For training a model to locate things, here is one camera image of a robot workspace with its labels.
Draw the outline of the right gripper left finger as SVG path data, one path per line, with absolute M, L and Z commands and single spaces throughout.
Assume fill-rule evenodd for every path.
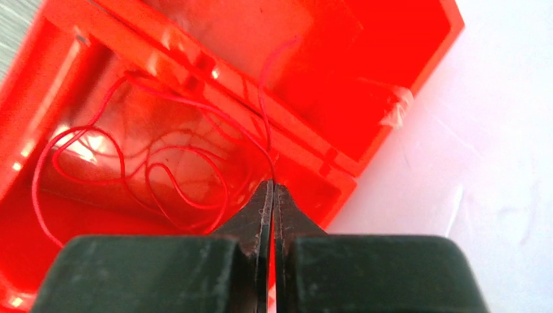
M 209 235 L 71 240 L 32 312 L 266 312 L 274 183 Z

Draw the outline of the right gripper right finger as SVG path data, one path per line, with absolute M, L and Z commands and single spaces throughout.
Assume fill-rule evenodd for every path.
M 433 235 L 331 235 L 274 189 L 278 312 L 487 312 L 464 253 Z

